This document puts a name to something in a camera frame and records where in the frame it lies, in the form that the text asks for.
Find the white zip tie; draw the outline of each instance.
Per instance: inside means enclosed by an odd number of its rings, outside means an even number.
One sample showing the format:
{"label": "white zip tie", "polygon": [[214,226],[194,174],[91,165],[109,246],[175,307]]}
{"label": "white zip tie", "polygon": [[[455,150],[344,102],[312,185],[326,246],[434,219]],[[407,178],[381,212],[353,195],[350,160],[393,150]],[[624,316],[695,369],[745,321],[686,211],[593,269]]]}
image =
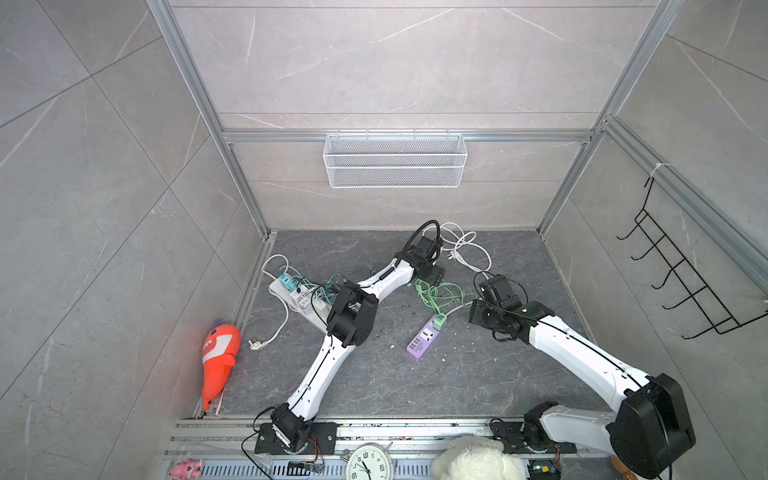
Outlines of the white zip tie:
{"label": "white zip tie", "polygon": [[668,167],[672,166],[672,164],[665,164],[665,163],[662,163],[662,162],[656,162],[656,166],[654,167],[653,170],[650,171],[649,177],[653,177],[653,175],[656,173],[656,170],[658,170],[659,167],[662,166],[662,165],[667,165]]}

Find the black hook rack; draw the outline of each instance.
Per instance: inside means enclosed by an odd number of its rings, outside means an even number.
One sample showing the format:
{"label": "black hook rack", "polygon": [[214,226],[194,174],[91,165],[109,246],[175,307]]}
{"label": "black hook rack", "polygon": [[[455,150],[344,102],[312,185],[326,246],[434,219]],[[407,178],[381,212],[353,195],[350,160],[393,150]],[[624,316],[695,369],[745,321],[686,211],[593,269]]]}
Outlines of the black hook rack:
{"label": "black hook rack", "polygon": [[[696,303],[696,306],[699,307],[699,310],[701,311],[701,313],[704,315],[704,318],[706,318],[707,322],[709,322],[709,324],[710,324],[709,328],[706,328],[706,329],[700,331],[699,333],[697,333],[695,335],[692,335],[692,336],[685,336],[685,335],[683,335],[682,337],[684,339],[686,339],[686,340],[695,339],[699,335],[703,335],[704,333],[709,332],[710,330],[714,330],[715,332],[719,333],[720,335],[723,335],[725,333],[732,332],[735,329],[741,328],[741,327],[743,327],[745,325],[749,325],[750,323],[752,323],[752,322],[754,322],[754,321],[756,321],[758,319],[761,319],[761,318],[763,318],[765,316],[768,316],[768,310],[766,310],[766,312],[763,315],[756,316],[755,318],[750,319],[750,320],[748,320],[746,322],[740,322],[735,316],[733,316],[733,314],[730,312],[730,310],[728,310],[728,307],[726,307],[723,304],[723,301],[720,300],[720,298],[717,296],[717,294],[714,292],[714,290],[712,290],[712,287],[710,287],[709,283],[707,283],[707,281],[701,276],[701,274],[696,269],[696,267],[694,267],[694,265],[688,260],[688,257],[683,255],[683,252],[680,251],[680,248],[677,247],[675,242],[673,242],[672,239],[669,238],[667,233],[664,231],[664,229],[661,228],[661,225],[659,225],[657,223],[657,221],[650,215],[648,210],[646,210],[646,206],[648,204],[648,197],[650,196],[650,189],[653,187],[653,185],[654,185],[654,179],[653,179],[653,177],[649,177],[648,180],[645,181],[645,185],[643,186],[643,188],[647,187],[648,192],[645,194],[645,201],[643,202],[643,207],[641,208],[640,212],[637,215],[635,215],[635,217],[634,217],[634,228],[625,237],[616,237],[616,238],[618,238],[619,240],[626,240],[627,238],[629,238],[629,236],[632,233],[634,233],[635,230],[639,229],[641,232],[643,232],[645,237],[651,243],[650,248],[645,253],[640,255],[638,258],[635,258],[635,257],[630,257],[630,258],[632,260],[642,260],[650,252],[656,250],[659,253],[659,255],[661,256],[661,258],[664,260],[664,262],[667,264],[667,266],[670,267],[670,269],[667,272],[667,275],[664,277],[664,281],[661,282],[661,285],[659,285],[659,286],[651,285],[651,286],[654,289],[659,290],[660,288],[662,288],[664,285],[667,284],[667,280],[669,280],[670,276],[674,273],[674,275],[677,278],[677,280],[680,282],[680,284],[683,286],[685,291],[688,293],[688,296],[686,296],[680,302],[677,302],[673,306],[662,306],[662,308],[664,308],[665,310],[672,310],[672,309],[675,309],[675,308],[679,307],[680,305],[682,305],[683,303],[687,302],[688,300],[693,300],[693,302]],[[649,220],[650,222],[653,222],[653,224],[656,226],[656,228],[661,232],[661,237],[659,237],[658,240],[654,241],[653,239],[651,239],[651,237],[648,234],[648,232],[643,228],[642,223],[644,221],[646,221],[646,220]],[[659,243],[662,240],[664,240],[665,238],[669,241],[669,244],[672,245],[672,247],[683,258],[682,260],[680,260],[679,262],[675,263],[674,265],[672,264],[672,262],[670,262],[670,260],[667,258],[667,256],[664,255],[664,252],[662,252],[661,249],[659,248]],[[689,268],[699,278],[699,280],[701,280],[701,283],[703,283],[703,286],[701,288],[699,288],[698,290],[696,290],[696,291],[692,292],[690,290],[689,286],[683,281],[683,279],[680,277],[680,274],[678,274],[678,272],[677,272],[677,268],[680,267],[680,266],[683,266],[684,264],[688,265]],[[725,312],[727,313],[727,318],[726,319],[721,320],[721,321],[715,323],[710,318],[710,316],[707,315],[707,312],[704,310],[704,308],[701,306],[699,301],[696,299],[696,295],[698,295],[699,293],[702,293],[704,290],[709,290],[709,292],[712,294],[712,296],[715,298],[715,300],[717,300],[717,302],[720,304],[720,306],[723,307],[723,310],[725,310]],[[726,322],[729,322],[731,320],[736,325],[723,326]]]}

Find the black mounting plate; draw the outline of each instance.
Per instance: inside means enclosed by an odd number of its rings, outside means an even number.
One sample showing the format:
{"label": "black mounting plate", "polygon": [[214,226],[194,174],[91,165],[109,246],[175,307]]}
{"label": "black mounting plate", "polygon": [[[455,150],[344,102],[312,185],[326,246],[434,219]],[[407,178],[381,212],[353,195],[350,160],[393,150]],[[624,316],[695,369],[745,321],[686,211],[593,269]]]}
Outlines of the black mounting plate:
{"label": "black mounting plate", "polygon": [[[317,439],[317,446],[323,455],[333,455],[336,451],[336,429],[338,423],[319,422],[310,426],[310,438]],[[259,435],[256,436],[256,448],[253,453],[269,453],[272,455],[285,455],[285,445],[275,435],[272,423],[262,423],[259,427]],[[314,455],[314,444],[309,440],[300,454]]]}
{"label": "black mounting plate", "polygon": [[[504,422],[501,420],[491,421],[488,426],[491,427],[493,432],[493,438],[504,444],[504,453],[531,453],[532,450],[525,444],[523,439],[523,421],[517,422]],[[560,447],[560,453],[576,453],[576,445],[570,442],[553,443],[547,447],[543,452],[537,451],[536,453],[557,453],[558,446]]]}

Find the clock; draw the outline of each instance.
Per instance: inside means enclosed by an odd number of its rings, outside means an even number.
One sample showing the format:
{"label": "clock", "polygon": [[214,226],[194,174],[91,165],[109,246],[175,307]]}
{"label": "clock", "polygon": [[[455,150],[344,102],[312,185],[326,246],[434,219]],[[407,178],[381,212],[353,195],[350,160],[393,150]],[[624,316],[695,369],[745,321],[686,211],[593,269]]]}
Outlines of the clock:
{"label": "clock", "polygon": [[346,466],[346,480],[392,480],[392,459],[375,443],[366,443],[354,451]]}

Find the white power cord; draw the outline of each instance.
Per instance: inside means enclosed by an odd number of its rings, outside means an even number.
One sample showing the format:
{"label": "white power cord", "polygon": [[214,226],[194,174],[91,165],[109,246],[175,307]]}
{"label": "white power cord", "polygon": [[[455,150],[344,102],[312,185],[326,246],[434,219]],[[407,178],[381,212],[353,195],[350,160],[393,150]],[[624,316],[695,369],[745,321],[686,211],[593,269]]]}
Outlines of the white power cord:
{"label": "white power cord", "polygon": [[[446,225],[453,225],[453,226],[455,226],[456,228],[458,228],[458,231],[461,232],[461,235],[457,235],[455,231],[447,228]],[[453,235],[453,237],[456,239],[456,241],[454,242],[454,241],[451,241],[451,240],[448,240],[447,238],[445,238],[445,234],[443,233],[443,231],[449,232],[451,235]],[[493,261],[491,260],[491,255],[488,253],[488,251],[485,248],[483,248],[482,246],[478,245],[474,241],[475,238],[477,238],[477,236],[478,236],[477,232],[469,231],[469,232],[465,233],[464,229],[462,229],[457,223],[445,222],[443,225],[440,225],[440,233],[442,235],[443,243],[448,243],[450,245],[453,245],[453,248],[442,248],[443,251],[447,250],[449,252],[448,258],[450,260],[456,260],[461,265],[464,265],[464,266],[468,267],[473,272],[487,272],[487,271],[489,271],[491,269],[491,265],[493,264]],[[482,268],[478,268],[478,267],[476,267],[474,265],[471,265],[469,262],[464,260],[464,257],[458,251],[458,249],[460,249],[464,245],[472,245],[473,247],[477,247],[480,250],[482,250],[482,252],[485,254],[486,258],[488,258],[488,266],[486,268],[482,269]],[[488,278],[488,274],[487,273],[484,273],[484,275],[485,275],[485,278]]]}
{"label": "white power cord", "polygon": [[[266,262],[264,262],[264,265],[261,266],[261,273],[269,275],[272,280],[277,280],[277,277],[274,276],[272,273],[267,272],[265,270],[265,267],[270,262],[270,260],[272,260],[273,258],[277,258],[277,257],[283,258],[286,261],[286,269],[287,269],[288,266],[290,266],[289,263],[288,263],[288,257],[286,257],[285,255],[281,255],[279,253],[277,255],[272,255],[270,258],[266,259]],[[272,338],[270,338],[266,342],[262,342],[262,341],[253,342],[251,340],[248,340],[248,344],[250,345],[249,348],[252,349],[252,350],[261,350],[265,346],[267,346],[270,343],[272,343],[272,341],[275,340],[275,338],[277,338],[277,335],[280,333],[280,330],[282,330],[283,327],[288,322],[288,315],[289,315],[289,313],[288,313],[288,304],[285,302],[285,300],[280,298],[280,296],[277,295],[276,293],[272,293],[272,295],[274,295],[280,301],[280,303],[283,304],[283,307],[286,309],[286,319],[283,320],[283,324],[280,325],[280,328],[278,328],[277,331],[275,332],[275,334],[272,335]]]}

